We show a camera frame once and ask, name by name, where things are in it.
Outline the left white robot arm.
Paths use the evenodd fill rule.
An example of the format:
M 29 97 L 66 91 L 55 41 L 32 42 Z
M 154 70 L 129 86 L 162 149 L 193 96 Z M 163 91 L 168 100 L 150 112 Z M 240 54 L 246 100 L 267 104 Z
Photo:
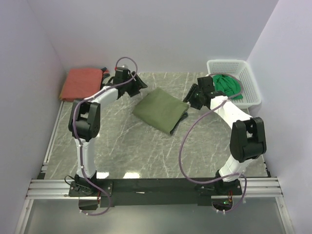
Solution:
M 94 195 L 98 189 L 93 178 L 95 166 L 95 139 L 100 131 L 101 111 L 125 93 L 133 97 L 147 85 L 126 67 L 116 67 L 115 75 L 98 92 L 84 99 L 75 99 L 72 105 L 68 129 L 75 139 L 78 158 L 77 177 L 87 178 L 80 184 L 80 190 L 87 196 Z

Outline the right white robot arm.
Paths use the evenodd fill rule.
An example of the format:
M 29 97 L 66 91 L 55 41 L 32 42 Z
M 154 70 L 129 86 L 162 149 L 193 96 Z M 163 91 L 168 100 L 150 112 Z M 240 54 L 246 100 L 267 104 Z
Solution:
M 212 185 L 217 194 L 224 195 L 234 189 L 246 168 L 266 152 L 267 145 L 262 118 L 251 117 L 232 103 L 232 99 L 241 95 L 242 91 L 227 96 L 224 92 L 215 89 L 214 76 L 210 74 L 198 78 L 183 101 L 198 110 L 206 106 L 209 114 L 218 114 L 228 124 L 231 128 L 231 154 L 212 180 L 196 181 L 186 176 L 186 173 L 183 173 L 183 176 L 204 188 Z

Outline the bright green tank top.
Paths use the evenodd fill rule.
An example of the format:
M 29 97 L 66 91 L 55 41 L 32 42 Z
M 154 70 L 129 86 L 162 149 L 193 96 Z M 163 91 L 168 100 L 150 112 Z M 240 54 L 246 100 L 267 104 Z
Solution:
M 241 92 L 241 85 L 238 81 L 226 75 L 213 76 L 214 88 L 216 91 L 223 92 L 226 96 L 234 96 L 233 100 L 243 99 Z

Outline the olive green graphic tank top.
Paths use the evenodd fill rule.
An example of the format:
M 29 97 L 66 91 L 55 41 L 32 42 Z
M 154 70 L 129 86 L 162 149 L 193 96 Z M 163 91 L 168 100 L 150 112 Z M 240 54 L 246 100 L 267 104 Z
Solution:
M 188 117 L 189 105 L 160 88 L 151 91 L 133 109 L 133 115 L 154 127 L 172 135 L 177 125 Z

